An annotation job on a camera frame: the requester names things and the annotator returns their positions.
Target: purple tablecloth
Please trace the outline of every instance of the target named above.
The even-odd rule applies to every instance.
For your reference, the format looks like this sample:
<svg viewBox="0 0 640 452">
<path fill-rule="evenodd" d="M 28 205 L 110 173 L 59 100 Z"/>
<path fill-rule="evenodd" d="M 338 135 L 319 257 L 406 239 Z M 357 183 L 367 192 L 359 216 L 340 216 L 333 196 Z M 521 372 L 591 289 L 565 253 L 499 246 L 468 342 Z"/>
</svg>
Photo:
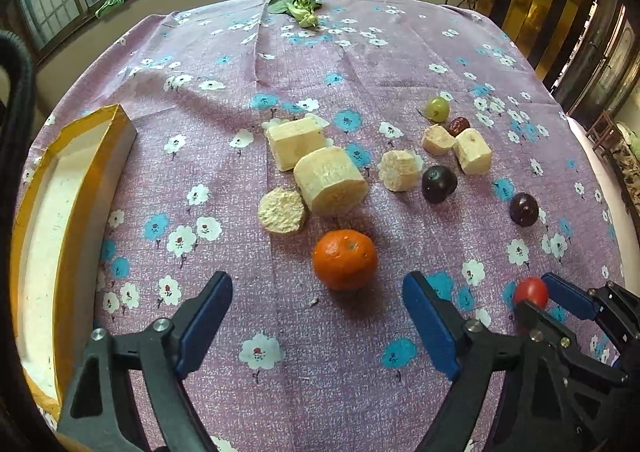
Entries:
<svg viewBox="0 0 640 452">
<path fill-rule="evenodd" d="M 199 371 L 186 380 L 221 451 L 413 451 L 447 389 L 402 305 L 404 275 L 420 269 L 442 297 L 494 331 L 513 331 L 514 281 L 554 271 L 583 288 L 622 282 L 607 206 L 566 118 L 514 44 L 487 18 L 411 0 L 324 0 L 321 27 L 270 16 L 268 0 L 235 0 L 149 16 L 69 90 L 30 152 L 60 128 L 119 102 L 138 130 L 113 200 L 95 315 L 113 333 L 171 316 L 215 270 L 234 300 Z M 491 172 L 465 176 L 455 156 L 420 148 L 416 112 L 448 99 L 494 151 Z M 316 114 L 370 183 L 349 215 L 312 215 L 303 231 L 270 237 L 260 198 L 295 186 L 276 170 L 264 136 L 272 118 Z M 458 175 L 440 205 L 418 189 L 392 193 L 376 164 L 391 148 Z M 512 223 L 508 199 L 527 191 L 540 220 Z M 373 284 L 331 295 L 310 252 L 336 228 L 376 243 Z M 550 302 L 558 319 L 567 313 Z M 568 325 L 583 350 L 611 363 L 594 324 Z M 140 412 L 162 443 L 140 376 Z M 488 431 L 492 382 L 473 440 Z"/>
</svg>

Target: metal screw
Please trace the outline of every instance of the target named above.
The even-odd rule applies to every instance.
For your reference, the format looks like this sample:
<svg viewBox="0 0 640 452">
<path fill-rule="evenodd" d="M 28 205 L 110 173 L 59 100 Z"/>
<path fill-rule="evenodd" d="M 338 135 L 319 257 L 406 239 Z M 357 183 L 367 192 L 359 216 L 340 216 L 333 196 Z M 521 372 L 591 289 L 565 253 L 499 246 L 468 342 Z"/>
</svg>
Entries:
<svg viewBox="0 0 640 452">
<path fill-rule="evenodd" d="M 465 329 L 471 333 L 479 333 L 482 331 L 482 323 L 479 320 L 467 320 Z"/>
<path fill-rule="evenodd" d="M 102 329 L 101 327 L 98 327 L 97 329 L 91 331 L 91 339 L 95 340 L 96 342 L 98 340 L 102 340 L 105 336 L 107 336 L 107 330 Z"/>
<path fill-rule="evenodd" d="M 542 342 L 545 339 L 545 336 L 542 334 L 540 329 L 532 329 L 529 333 L 529 338 L 534 342 Z"/>
<path fill-rule="evenodd" d="M 154 331 L 158 331 L 158 333 L 161 333 L 162 331 L 167 329 L 167 327 L 169 327 L 169 324 L 171 324 L 171 320 L 169 320 L 168 318 L 159 318 L 154 322 Z"/>
</svg>

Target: black hose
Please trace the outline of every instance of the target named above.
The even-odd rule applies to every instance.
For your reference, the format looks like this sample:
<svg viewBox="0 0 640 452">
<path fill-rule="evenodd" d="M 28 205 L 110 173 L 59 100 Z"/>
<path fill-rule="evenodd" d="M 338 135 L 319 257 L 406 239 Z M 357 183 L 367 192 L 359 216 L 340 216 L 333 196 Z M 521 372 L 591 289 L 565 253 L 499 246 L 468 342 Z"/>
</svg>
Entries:
<svg viewBox="0 0 640 452">
<path fill-rule="evenodd" d="M 33 450 L 64 452 L 33 402 L 15 345 L 9 296 L 9 258 L 15 205 L 22 167 L 30 145 L 35 104 L 35 75 L 25 45 L 13 33 L 0 31 L 0 66 L 11 83 L 0 130 L 0 404 L 3 417 Z M 14 450 L 20 446 L 6 448 Z"/>
</svg>

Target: red cherry tomato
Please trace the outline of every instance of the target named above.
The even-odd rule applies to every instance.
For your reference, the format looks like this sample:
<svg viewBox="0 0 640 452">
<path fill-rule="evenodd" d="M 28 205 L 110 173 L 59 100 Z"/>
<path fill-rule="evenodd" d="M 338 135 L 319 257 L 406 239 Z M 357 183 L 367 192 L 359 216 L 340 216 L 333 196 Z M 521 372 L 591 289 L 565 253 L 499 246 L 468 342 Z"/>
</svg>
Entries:
<svg viewBox="0 0 640 452">
<path fill-rule="evenodd" d="M 549 292 L 546 284 L 538 277 L 527 277 L 520 281 L 513 293 L 513 305 L 517 306 L 518 302 L 529 300 L 540 309 L 546 307 L 546 301 L 549 300 Z"/>
</svg>

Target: tangerine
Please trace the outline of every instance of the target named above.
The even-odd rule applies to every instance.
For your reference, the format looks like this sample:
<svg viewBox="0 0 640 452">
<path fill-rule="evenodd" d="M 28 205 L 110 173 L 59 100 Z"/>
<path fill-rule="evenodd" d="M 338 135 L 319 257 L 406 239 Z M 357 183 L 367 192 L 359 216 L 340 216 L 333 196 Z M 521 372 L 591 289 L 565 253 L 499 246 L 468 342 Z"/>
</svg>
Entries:
<svg viewBox="0 0 640 452">
<path fill-rule="evenodd" d="M 312 253 L 316 276 L 334 291 L 356 291 L 371 281 L 378 267 L 373 241 L 354 229 L 324 234 Z"/>
</svg>

